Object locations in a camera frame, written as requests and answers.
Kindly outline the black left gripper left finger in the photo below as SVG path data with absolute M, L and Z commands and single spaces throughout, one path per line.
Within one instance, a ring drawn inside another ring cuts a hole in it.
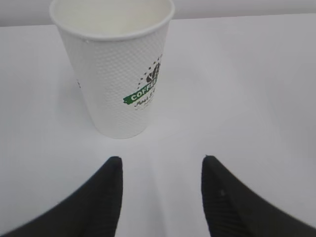
M 80 188 L 6 237 L 113 237 L 120 217 L 123 169 L 109 158 Z

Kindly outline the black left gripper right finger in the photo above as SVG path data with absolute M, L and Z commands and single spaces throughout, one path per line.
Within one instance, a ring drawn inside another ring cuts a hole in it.
M 271 205 L 216 157 L 201 170 L 202 204 L 212 237 L 314 237 L 316 230 Z

